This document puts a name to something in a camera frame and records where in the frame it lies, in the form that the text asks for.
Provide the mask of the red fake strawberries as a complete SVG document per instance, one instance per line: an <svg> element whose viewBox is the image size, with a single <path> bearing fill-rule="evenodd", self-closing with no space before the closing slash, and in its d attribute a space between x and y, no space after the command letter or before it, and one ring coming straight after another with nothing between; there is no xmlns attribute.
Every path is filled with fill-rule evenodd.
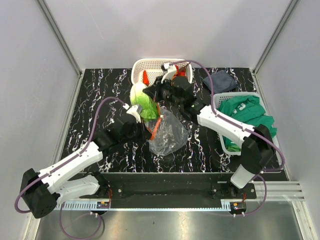
<svg viewBox="0 0 320 240"><path fill-rule="evenodd" d="M185 77L186 76L186 66L179 67L178 65L175 65L176 72L174 74L174 77Z"/></svg>

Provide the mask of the red fake chili pepper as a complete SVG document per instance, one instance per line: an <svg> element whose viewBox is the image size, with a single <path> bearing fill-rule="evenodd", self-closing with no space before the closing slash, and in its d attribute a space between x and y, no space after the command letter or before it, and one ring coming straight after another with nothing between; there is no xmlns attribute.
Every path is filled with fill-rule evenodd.
<svg viewBox="0 0 320 240"><path fill-rule="evenodd" d="M143 71L143 74L142 74L142 82L143 84L145 84L146 86L148 86L150 83L149 83L149 78L148 78L148 74L147 74L147 71L144 70Z"/></svg>

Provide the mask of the clear zip top bag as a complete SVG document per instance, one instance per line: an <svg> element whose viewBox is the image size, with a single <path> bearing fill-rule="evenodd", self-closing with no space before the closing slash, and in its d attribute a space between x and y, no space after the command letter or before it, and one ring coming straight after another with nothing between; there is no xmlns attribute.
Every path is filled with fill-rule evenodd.
<svg viewBox="0 0 320 240"><path fill-rule="evenodd" d="M165 157L181 149L188 140L188 131L180 120L166 108L157 106L158 117L145 123L151 132L149 151Z"/></svg>

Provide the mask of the white laundry basket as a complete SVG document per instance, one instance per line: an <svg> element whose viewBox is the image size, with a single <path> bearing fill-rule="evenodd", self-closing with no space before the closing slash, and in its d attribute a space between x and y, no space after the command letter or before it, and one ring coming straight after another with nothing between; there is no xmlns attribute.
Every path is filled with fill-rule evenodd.
<svg viewBox="0 0 320 240"><path fill-rule="evenodd" d="M246 96L246 95L253 95L253 96L256 96L256 97L259 97L260 98L260 104L262 105L262 107L265 109L266 111L266 115L269 116L269 114L267 113L267 109L263 103L263 100L261 98L261 96L255 92L246 92L246 91L243 91L243 92L225 92L225 93L218 93L218 94L215 94L213 96L214 98L214 106L215 108L219 108L220 104L222 101L224 100L228 100L232 97L236 97L236 96Z"/></svg>

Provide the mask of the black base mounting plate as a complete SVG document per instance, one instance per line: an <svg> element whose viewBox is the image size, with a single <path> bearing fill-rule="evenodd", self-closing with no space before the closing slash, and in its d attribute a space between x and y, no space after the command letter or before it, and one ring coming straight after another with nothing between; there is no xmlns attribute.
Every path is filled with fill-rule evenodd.
<svg viewBox="0 0 320 240"><path fill-rule="evenodd" d="M104 173L112 209L204 210L219 208L222 200L257 198L255 187L231 184L230 173Z"/></svg>

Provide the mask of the dark blue folded cloth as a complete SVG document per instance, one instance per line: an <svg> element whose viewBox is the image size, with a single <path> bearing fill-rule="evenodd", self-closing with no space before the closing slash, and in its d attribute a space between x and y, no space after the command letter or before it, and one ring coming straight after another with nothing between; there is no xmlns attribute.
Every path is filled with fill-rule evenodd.
<svg viewBox="0 0 320 240"><path fill-rule="evenodd" d="M237 82L224 70L213 73L210 77L212 81L210 81L210 78L207 76L203 79L203 83L214 95L226 93L238 87Z"/></svg>

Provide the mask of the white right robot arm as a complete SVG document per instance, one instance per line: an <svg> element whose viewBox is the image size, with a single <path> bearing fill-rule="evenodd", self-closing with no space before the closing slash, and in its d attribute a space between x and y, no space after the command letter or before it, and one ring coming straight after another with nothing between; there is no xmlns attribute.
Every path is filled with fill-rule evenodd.
<svg viewBox="0 0 320 240"><path fill-rule="evenodd" d="M228 195L239 198L245 186L258 175L275 155L269 129L239 122L205 104L193 95L192 85L186 77L178 76L170 81L158 78L143 89L154 102L165 101L177 107L188 121L214 130L240 147L240 164L227 185Z"/></svg>

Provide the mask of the black marble pattern mat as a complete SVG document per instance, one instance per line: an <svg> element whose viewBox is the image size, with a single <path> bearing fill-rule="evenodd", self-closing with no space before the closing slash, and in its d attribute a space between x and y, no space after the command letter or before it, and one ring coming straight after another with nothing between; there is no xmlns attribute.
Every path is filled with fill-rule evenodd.
<svg viewBox="0 0 320 240"><path fill-rule="evenodd" d="M131 73L130 68L92 68L84 71L63 157L84 145L92 130L107 128L123 115L121 103L130 101ZM187 143L170 155L154 155L145 141L129 142L111 156L91 165L89 170L102 173L205 173L233 172L237 169L239 157L223 151L215 131L187 120L182 120L182 124L188 131Z"/></svg>

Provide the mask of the green fake lettuce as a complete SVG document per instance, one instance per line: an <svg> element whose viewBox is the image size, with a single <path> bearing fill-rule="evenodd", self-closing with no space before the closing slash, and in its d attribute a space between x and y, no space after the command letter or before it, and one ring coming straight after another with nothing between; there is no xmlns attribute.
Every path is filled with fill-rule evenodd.
<svg viewBox="0 0 320 240"><path fill-rule="evenodd" d="M131 105L140 105L140 117L145 121L153 121L159 117L157 104L143 92L147 86L143 82L138 82L131 87L130 103Z"/></svg>

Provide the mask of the white perforated plastic basket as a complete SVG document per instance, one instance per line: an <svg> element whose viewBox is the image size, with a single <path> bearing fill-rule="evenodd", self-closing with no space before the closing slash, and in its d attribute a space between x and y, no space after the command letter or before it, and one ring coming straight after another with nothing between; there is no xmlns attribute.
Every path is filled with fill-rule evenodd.
<svg viewBox="0 0 320 240"><path fill-rule="evenodd" d="M179 67L186 67L185 77L192 83L193 81L193 70L192 66L187 60L178 58L142 58L137 60L132 68L131 82L135 85L136 83L143 82L143 72L146 70L149 86L152 86L157 80L162 80L164 72L162 65L164 63L172 63Z"/></svg>

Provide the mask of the green garment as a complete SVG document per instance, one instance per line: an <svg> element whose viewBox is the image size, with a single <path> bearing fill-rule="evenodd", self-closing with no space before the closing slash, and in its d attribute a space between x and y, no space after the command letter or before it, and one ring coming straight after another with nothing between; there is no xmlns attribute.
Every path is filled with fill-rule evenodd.
<svg viewBox="0 0 320 240"><path fill-rule="evenodd" d="M266 114L258 96L234 96L223 100L217 110L239 122L254 127L258 127L259 125L266 126L272 138L277 134L277 128L273 127L275 120L272 116Z"/></svg>

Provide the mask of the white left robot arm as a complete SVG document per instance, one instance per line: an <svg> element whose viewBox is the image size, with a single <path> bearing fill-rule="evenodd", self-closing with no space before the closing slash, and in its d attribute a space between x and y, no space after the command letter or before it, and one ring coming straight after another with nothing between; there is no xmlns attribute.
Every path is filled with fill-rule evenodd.
<svg viewBox="0 0 320 240"><path fill-rule="evenodd" d="M76 180L72 178L113 153L117 147L151 137L143 121L129 114L117 119L110 128L95 133L83 147L61 161L39 171L33 168L25 171L14 203L16 211L31 213L41 219L63 202L89 195L103 198L108 193L109 183L99 173L90 173Z"/></svg>

